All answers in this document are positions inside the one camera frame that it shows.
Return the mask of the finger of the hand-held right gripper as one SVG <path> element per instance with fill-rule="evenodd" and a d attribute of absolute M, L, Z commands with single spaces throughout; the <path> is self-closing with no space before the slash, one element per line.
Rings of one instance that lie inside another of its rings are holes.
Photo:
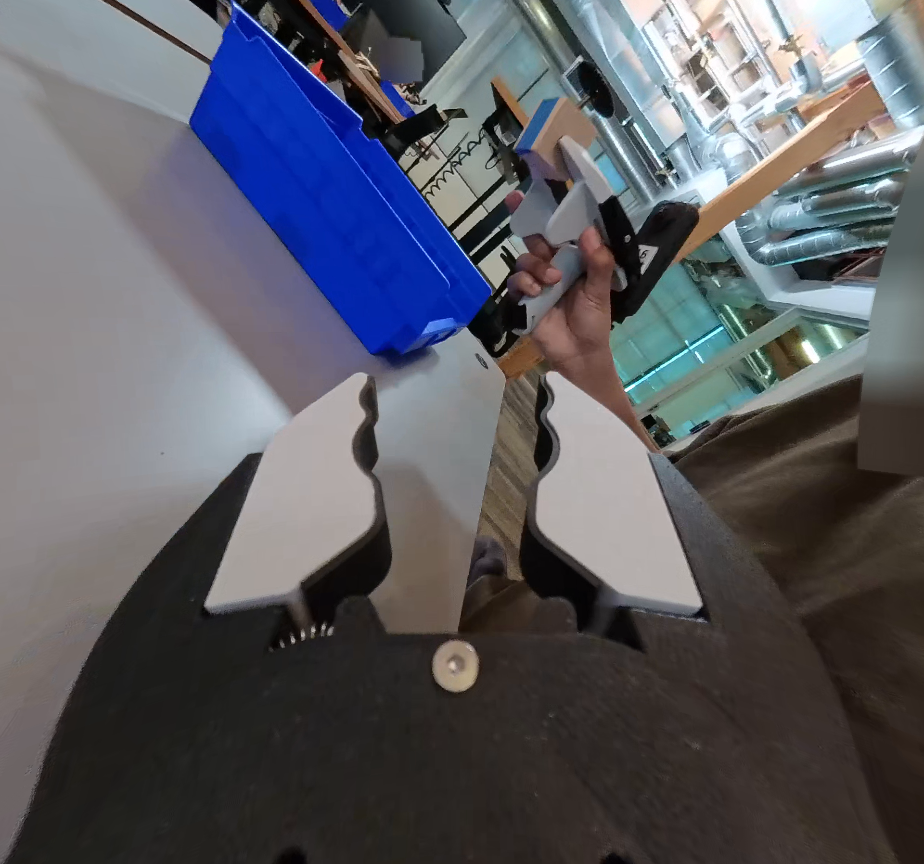
<path fill-rule="evenodd" d="M 551 182 L 533 173 L 534 170 L 539 170 L 538 167 L 531 168 L 528 164 L 526 166 L 532 184 L 512 212 L 511 231 L 514 235 L 521 239 L 540 235 L 549 245 L 564 245 L 578 242 L 583 232 L 590 227 L 603 234 L 603 215 L 600 207 L 590 209 L 580 204 L 577 207 L 565 206 L 560 209 L 561 202 L 557 202 L 552 194 Z"/>
<path fill-rule="evenodd" d="M 560 137 L 557 152 L 572 187 L 562 199 L 559 208 L 577 207 L 580 204 L 598 209 L 608 200 L 608 179 L 584 146 L 571 136 Z"/>

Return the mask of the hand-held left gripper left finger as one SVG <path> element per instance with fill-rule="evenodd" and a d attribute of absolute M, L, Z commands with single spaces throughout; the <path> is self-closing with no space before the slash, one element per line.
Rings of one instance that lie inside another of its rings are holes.
<path fill-rule="evenodd" d="M 342 601 L 385 580 L 377 420 L 374 378 L 355 373 L 275 434 L 205 598 L 209 614 L 281 606 L 295 627 L 329 627 Z"/>

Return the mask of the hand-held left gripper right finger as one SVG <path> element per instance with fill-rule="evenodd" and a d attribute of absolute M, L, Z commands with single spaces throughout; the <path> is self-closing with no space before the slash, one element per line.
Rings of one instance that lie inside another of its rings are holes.
<path fill-rule="evenodd" d="M 529 587 L 568 604 L 578 631 L 628 631 L 633 614 L 703 623 L 658 456 L 557 373 L 540 380 L 535 417 L 538 475 L 519 552 Z"/>

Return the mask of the wooden cube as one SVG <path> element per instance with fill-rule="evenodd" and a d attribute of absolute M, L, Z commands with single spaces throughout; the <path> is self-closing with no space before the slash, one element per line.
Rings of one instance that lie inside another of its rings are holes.
<path fill-rule="evenodd" d="M 566 179 L 567 169 L 558 148 L 560 139 L 570 137 L 587 149 L 596 138 L 594 123 L 567 97 L 540 102 L 514 144 L 514 154 L 540 177 Z"/>

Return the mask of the blue plastic bin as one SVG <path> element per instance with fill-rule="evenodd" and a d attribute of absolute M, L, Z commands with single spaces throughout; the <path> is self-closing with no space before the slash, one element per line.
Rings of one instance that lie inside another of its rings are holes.
<path fill-rule="evenodd" d="M 230 6 L 192 131 L 365 350 L 467 327 L 491 285 L 359 115 Z"/>

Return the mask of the person's right forearm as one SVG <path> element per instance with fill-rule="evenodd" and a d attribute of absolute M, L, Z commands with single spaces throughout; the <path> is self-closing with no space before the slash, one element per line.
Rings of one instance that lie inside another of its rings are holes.
<path fill-rule="evenodd" d="M 609 351 L 572 361 L 557 372 L 620 419 L 649 452 L 660 451 L 633 408 Z"/>

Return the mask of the person's right hand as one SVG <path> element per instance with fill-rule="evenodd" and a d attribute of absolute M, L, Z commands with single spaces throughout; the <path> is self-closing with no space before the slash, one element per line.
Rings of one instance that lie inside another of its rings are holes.
<path fill-rule="evenodd" d="M 507 282 L 512 301 L 536 298 L 559 283 L 562 273 L 553 266 L 556 249 L 540 235 L 525 238 L 526 251 Z M 532 336 L 550 367 L 574 385 L 618 384 L 609 345 L 611 284 L 616 264 L 596 227 L 584 230 L 578 243 L 583 276 L 558 304 L 534 326 Z"/>

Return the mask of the wooden top table black base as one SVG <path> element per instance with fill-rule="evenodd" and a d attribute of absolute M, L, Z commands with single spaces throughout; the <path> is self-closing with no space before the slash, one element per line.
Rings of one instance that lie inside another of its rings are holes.
<path fill-rule="evenodd" d="M 503 179 L 518 187 L 529 177 L 525 162 L 515 150 L 528 123 L 528 116 L 500 76 L 491 80 L 491 96 L 493 109 L 481 124 L 481 131 Z"/>

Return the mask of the person's dark clothing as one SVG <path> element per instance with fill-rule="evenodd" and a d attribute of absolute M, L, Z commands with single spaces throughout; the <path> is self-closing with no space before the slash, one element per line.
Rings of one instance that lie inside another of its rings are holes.
<path fill-rule="evenodd" d="M 860 468 L 861 377 L 650 454 L 699 588 L 602 607 L 539 529 L 572 387 L 541 382 L 516 562 L 459 634 L 485 662 L 448 791 L 458 860 L 922 862 L 922 477 Z M 602 607 L 594 628 L 593 613 Z"/>

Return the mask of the silver elbow air duct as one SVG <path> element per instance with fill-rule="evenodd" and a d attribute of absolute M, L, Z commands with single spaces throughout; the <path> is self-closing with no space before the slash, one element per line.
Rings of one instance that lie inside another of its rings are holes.
<path fill-rule="evenodd" d="M 894 224 L 894 220 L 884 220 L 811 230 L 779 242 L 767 242 L 749 251 L 749 257 L 757 264 L 776 268 L 884 248 L 890 241 Z"/>

